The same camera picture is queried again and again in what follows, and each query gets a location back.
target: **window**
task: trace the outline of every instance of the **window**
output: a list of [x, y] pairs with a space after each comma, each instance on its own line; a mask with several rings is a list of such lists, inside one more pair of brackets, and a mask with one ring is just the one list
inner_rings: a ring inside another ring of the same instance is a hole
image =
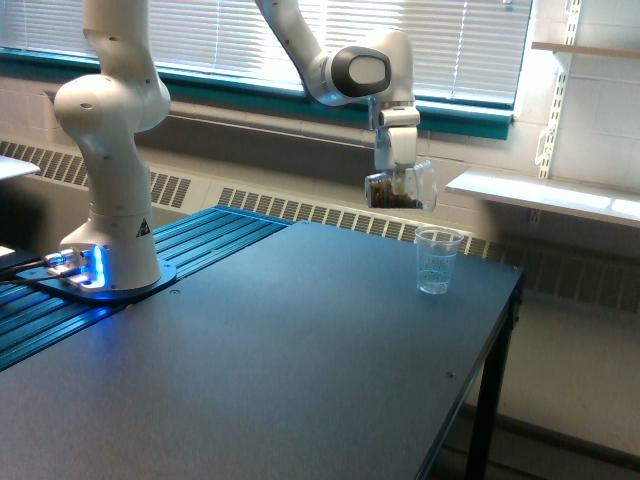
[[[328, 49], [373, 28], [409, 33], [418, 97], [514, 102], [532, 0], [300, 0]], [[0, 42], [23, 50], [91, 56], [81, 0], [0, 0]], [[253, 0], [150, 0], [159, 66], [300, 90], [295, 68]]]

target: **warning label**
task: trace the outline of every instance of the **warning label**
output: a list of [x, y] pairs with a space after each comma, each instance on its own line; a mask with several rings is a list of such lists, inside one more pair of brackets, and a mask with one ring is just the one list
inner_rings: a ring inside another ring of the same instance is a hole
[[138, 235], [136, 235], [136, 238], [144, 237], [145, 235], [148, 235], [149, 233], [151, 233], [151, 229], [149, 228], [149, 224], [147, 223], [147, 219], [143, 218], [142, 219], [142, 224], [140, 225], [140, 228], [138, 229]]

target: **radiator vent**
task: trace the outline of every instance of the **radiator vent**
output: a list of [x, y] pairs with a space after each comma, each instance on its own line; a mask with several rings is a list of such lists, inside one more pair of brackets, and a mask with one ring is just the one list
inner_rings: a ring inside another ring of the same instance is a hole
[[[404, 242], [415, 240], [418, 222], [386, 215], [312, 205], [299, 200], [272, 197], [224, 188], [219, 204], [257, 211], [294, 221], [312, 221]], [[556, 246], [539, 246], [517, 239], [493, 242], [466, 232], [460, 246], [465, 255], [523, 267], [526, 287], [549, 295], [638, 313], [640, 265], [596, 255], [576, 254]]]
[[[82, 157], [11, 142], [0, 142], [0, 155], [31, 162], [40, 167], [36, 175], [54, 182], [87, 187], [89, 178]], [[191, 180], [151, 172], [151, 201], [181, 208]]]

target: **clear plastic cup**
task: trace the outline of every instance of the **clear plastic cup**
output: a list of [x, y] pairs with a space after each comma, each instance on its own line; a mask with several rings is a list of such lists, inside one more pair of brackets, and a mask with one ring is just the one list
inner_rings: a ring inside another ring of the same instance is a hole
[[463, 238], [460, 232], [448, 228], [421, 227], [416, 230], [420, 291], [432, 295], [447, 293]]

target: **shelf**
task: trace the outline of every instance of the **shelf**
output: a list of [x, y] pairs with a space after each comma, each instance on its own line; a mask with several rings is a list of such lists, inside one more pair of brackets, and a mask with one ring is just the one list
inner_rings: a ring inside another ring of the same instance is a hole
[[607, 223], [640, 227], [640, 196], [581, 184], [471, 169], [447, 192]]
[[29, 175], [30, 173], [37, 173], [39, 171], [40, 169], [33, 163], [0, 155], [0, 180]]
[[565, 45], [562, 43], [533, 42], [533, 50], [547, 50], [554, 53], [575, 53], [580, 55], [597, 55], [601, 57], [628, 58], [640, 60], [640, 51], [619, 48], [583, 47], [580, 45]]

